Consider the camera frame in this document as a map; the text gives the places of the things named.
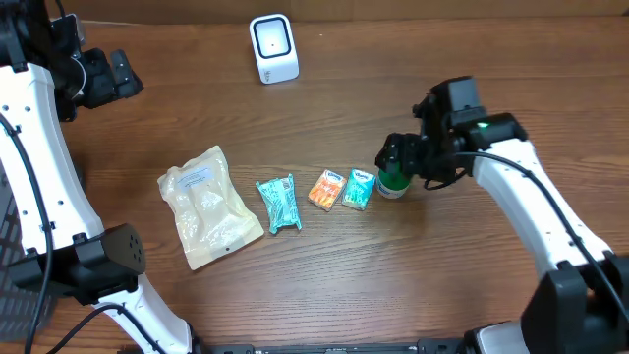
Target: teal packet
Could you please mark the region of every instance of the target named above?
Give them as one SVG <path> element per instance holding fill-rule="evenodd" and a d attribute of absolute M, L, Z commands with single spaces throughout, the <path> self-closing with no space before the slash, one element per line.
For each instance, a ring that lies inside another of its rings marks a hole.
<path fill-rule="evenodd" d="M 343 196 L 343 206 L 353 207 L 358 210 L 365 210 L 367 202 L 372 196 L 375 176 L 365 171 L 353 169 L 345 187 Z"/>
<path fill-rule="evenodd" d="M 286 178 L 276 178 L 265 183 L 256 182 L 256 186 L 266 204 L 270 223 L 268 229 L 273 235 L 284 226 L 297 225 L 298 229 L 302 229 L 292 173 Z"/>

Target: packet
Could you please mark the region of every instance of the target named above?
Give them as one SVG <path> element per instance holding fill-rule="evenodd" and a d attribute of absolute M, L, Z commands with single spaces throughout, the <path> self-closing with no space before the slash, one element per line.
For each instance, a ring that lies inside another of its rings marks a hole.
<path fill-rule="evenodd" d="M 345 177 L 340 174 L 324 170 L 308 193 L 308 200 L 325 211 L 330 211 L 343 192 L 345 182 Z"/>
<path fill-rule="evenodd" d="M 374 183 L 375 176 L 365 171 L 353 169 L 343 196 L 343 206 L 365 210 L 367 202 L 372 196 Z"/>
<path fill-rule="evenodd" d="M 302 220 L 295 201 L 295 183 L 293 174 L 286 178 L 276 178 L 265 183 L 256 182 L 257 189 L 262 194 L 268 212 L 268 230 L 275 235 L 277 229 L 284 226 L 297 225 L 302 229 Z"/>
<path fill-rule="evenodd" d="M 159 192 L 175 214 L 190 269 L 237 251 L 264 234 L 240 198 L 216 146 L 159 177 Z"/>

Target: wire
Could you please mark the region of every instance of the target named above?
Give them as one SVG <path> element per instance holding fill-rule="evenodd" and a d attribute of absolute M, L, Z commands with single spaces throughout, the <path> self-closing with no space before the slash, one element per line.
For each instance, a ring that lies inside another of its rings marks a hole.
<path fill-rule="evenodd" d="M 91 319 L 95 318 L 96 316 L 98 316 L 99 314 L 107 310 L 118 310 L 119 315 L 124 314 L 127 317 L 127 319 L 129 319 L 129 321 L 131 321 L 131 323 L 134 324 L 134 326 L 138 329 L 138 332 L 144 337 L 144 339 L 146 339 L 148 344 L 152 346 L 153 350 L 156 350 L 160 354 L 166 354 L 166 352 L 157 344 L 157 342 L 155 342 L 154 340 L 150 338 L 148 333 L 146 333 L 146 330 L 144 330 L 144 328 L 138 322 L 138 320 L 136 320 L 136 318 L 133 315 L 131 315 L 129 310 L 125 309 L 124 306 L 118 305 L 118 304 L 105 305 L 89 313 L 89 315 L 87 315 L 81 322 L 75 325 L 75 327 L 72 328 L 72 330 L 70 330 L 68 334 L 66 334 L 66 336 L 64 336 L 63 339 L 61 339 L 61 341 L 57 343 L 57 345 L 54 346 L 54 348 L 50 349 L 48 354 L 57 353 L 59 350 L 61 350 L 61 348 L 64 347 L 64 345 L 68 344 L 70 339 L 72 339 L 72 337 L 74 337 L 75 334 L 79 332 L 79 330 L 81 330 L 85 325 L 87 325 L 87 323 L 91 321 Z"/>
<path fill-rule="evenodd" d="M 59 15 L 61 15 L 62 18 L 66 17 L 66 10 L 63 8 L 61 0 L 55 0 L 55 3 L 57 3 L 57 7 L 59 8 Z"/>
<path fill-rule="evenodd" d="M 574 242 L 575 246 L 577 246 L 577 248 L 586 258 L 588 263 L 590 263 L 595 274 L 602 281 L 603 287 L 609 293 L 608 295 L 611 296 L 611 299 L 613 300 L 614 304 L 618 308 L 618 311 L 624 317 L 625 322 L 629 324 L 629 315 L 627 315 L 627 311 L 625 310 L 625 306 L 622 303 L 620 296 L 618 296 L 618 293 L 613 288 L 613 285 L 611 284 L 611 282 L 609 281 L 605 273 L 600 268 L 597 260 L 595 260 L 594 257 L 592 257 L 592 254 L 590 254 L 586 246 L 583 244 L 581 237 L 579 237 L 577 233 L 574 231 L 574 229 L 572 228 L 572 225 L 568 221 L 568 218 L 563 213 L 563 210 L 561 210 L 561 207 L 559 207 L 559 204 L 557 203 L 557 201 L 552 197 L 552 194 L 550 193 L 548 188 L 542 183 L 542 181 L 540 181 L 538 177 L 536 177 L 536 175 L 532 171 L 524 168 L 523 166 L 521 166 L 520 164 L 514 161 L 511 161 L 510 159 L 507 159 L 498 155 L 494 155 L 492 153 L 487 153 L 487 152 L 480 152 L 480 151 L 456 152 L 454 153 L 454 156 L 474 156 L 474 157 L 489 158 L 489 159 L 501 162 L 505 165 L 508 165 L 509 167 L 512 167 L 518 170 L 519 172 L 522 172 L 522 174 L 528 177 L 540 189 L 542 194 L 546 197 L 546 199 L 548 200 L 548 203 L 550 204 L 554 212 L 559 217 L 559 220 L 561 221 L 563 226 L 566 228 L 566 232 L 568 233 L 568 235 Z"/>
<path fill-rule="evenodd" d="M 448 187 L 448 186 L 450 186 L 450 185 L 455 184 L 458 180 L 460 180 L 461 178 L 465 177 L 465 175 L 466 175 L 467 173 L 468 173 L 468 172 L 467 172 L 466 170 L 463 170 L 463 171 L 459 172 L 456 176 L 454 176 L 454 179 L 453 179 L 453 180 L 451 180 L 451 181 L 449 181 L 449 182 L 444 182 L 444 183 L 441 183 L 440 185 L 433 186 L 433 187 L 429 187 L 429 183 L 430 183 L 430 182 L 432 182 L 432 180 L 431 180 L 431 179 L 427 179 L 427 180 L 424 182 L 424 189 L 425 189 L 425 190 L 427 190 L 427 191 L 436 191 L 436 190 L 440 190 L 440 189 L 442 189 L 442 188 L 445 188 L 445 187 Z"/>
<path fill-rule="evenodd" d="M 52 273 L 52 251 L 54 249 L 52 245 L 52 229 L 50 228 L 50 220 L 48 219 L 46 206 L 43 203 L 43 196 L 41 195 L 41 190 L 39 189 L 39 184 L 37 183 L 37 177 L 32 169 L 32 165 L 30 164 L 27 151 L 24 149 L 24 146 L 18 137 L 19 132 L 13 129 L 11 123 L 9 123 L 7 118 L 2 114 L 0 114 L 0 124 L 2 124 L 4 129 L 7 131 L 9 137 L 11 137 L 18 154 L 22 159 L 24 168 L 27 171 L 30 186 L 32 187 L 32 193 L 35 197 L 35 203 L 37 204 L 37 209 L 39 210 L 39 217 L 41 218 L 41 228 L 43 229 L 43 233 L 46 238 L 46 269 L 43 272 L 41 290 L 39 291 L 39 296 L 37 296 L 37 302 L 35 304 L 35 308 L 33 309 L 32 323 L 30 324 L 27 342 L 24 347 L 24 352 L 29 354 L 34 341 L 35 332 L 37 331 L 37 326 L 39 325 L 39 317 L 41 316 L 41 310 L 43 309 L 43 304 L 46 300 L 46 292 L 48 290 L 48 283 L 50 282 L 50 274 Z"/>

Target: white packet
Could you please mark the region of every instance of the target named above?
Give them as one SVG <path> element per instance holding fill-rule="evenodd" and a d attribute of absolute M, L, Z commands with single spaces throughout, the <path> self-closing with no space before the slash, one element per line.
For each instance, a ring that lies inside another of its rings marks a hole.
<path fill-rule="evenodd" d="M 157 179 L 175 214 L 179 239 L 192 270 L 237 251 L 264 234 L 240 198 L 219 146 Z"/>

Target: wooden table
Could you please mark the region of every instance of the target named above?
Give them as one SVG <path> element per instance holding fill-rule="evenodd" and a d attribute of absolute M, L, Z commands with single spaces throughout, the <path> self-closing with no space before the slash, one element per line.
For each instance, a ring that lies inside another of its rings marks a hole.
<path fill-rule="evenodd" d="M 294 24 L 299 79 L 263 86 L 247 26 L 88 26 L 124 48 L 145 91 L 64 125 L 105 226 L 141 233 L 147 274 L 209 344 L 412 341 L 517 319 L 537 285 L 531 256 L 468 178 L 416 180 L 400 201 L 325 212 L 306 195 L 324 168 L 375 171 L 391 132 L 418 132 L 411 106 L 442 80 L 475 75 L 490 112 L 530 134 L 565 199 L 617 253 L 629 252 L 629 22 L 623 18 Z M 256 181 L 293 173 L 304 229 L 270 234 L 191 271 L 156 179 L 215 145 L 268 228 Z M 62 300 L 44 352 L 91 308 Z M 130 338 L 106 317 L 67 353 Z M 3 352 L 22 350 L 3 344 Z"/>

